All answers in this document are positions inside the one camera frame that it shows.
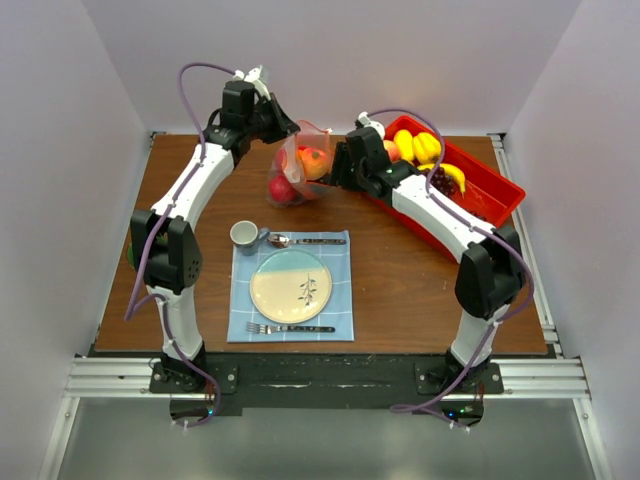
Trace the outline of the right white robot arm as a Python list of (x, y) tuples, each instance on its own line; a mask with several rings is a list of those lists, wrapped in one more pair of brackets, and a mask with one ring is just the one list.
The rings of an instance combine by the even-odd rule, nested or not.
[(416, 166), (391, 161), (370, 126), (337, 144), (329, 183), (381, 200), (431, 234), (458, 263), (454, 293), (462, 316), (444, 364), (432, 377), (442, 392), (469, 392), (480, 382), (497, 328), (525, 285), (518, 233), (459, 207)]

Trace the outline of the clear zip top bag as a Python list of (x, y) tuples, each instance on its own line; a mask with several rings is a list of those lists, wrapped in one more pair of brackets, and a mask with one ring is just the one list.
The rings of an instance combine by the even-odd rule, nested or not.
[[(276, 154), (272, 161), (267, 182), (267, 201), (276, 207), (289, 207), (299, 205), (307, 201), (319, 199), (328, 191), (328, 180), (331, 172), (333, 162), (333, 149), (331, 146), (331, 135), (333, 130), (331, 128), (323, 129), (315, 126), (314, 124), (299, 120), (297, 124), (301, 130), (298, 134), (288, 137), (283, 144), (276, 151), (285, 150), (287, 153), (287, 166), (284, 171), (279, 171), (275, 165)], [(305, 179), (302, 164), (299, 158), (298, 146), (307, 145), (309, 147), (324, 150), (327, 154), (330, 162), (329, 172), (319, 180), (308, 181)], [(287, 178), (290, 184), (297, 190), (297, 197), (290, 203), (278, 204), (271, 199), (269, 193), (269, 181), (277, 175), (282, 175)]]

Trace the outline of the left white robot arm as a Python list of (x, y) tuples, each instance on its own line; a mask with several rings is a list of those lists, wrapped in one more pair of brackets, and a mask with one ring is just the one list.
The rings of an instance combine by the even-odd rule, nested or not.
[(253, 76), (234, 77), (224, 86), (217, 121), (200, 134), (191, 160), (167, 193), (148, 210), (135, 210), (130, 220), (136, 280), (125, 316), (145, 303), (157, 305), (163, 332), (159, 376), (185, 392), (214, 381), (206, 368), (194, 299), (203, 257), (195, 228), (216, 189), (235, 170), (251, 143), (275, 143), (298, 132), (266, 83)]

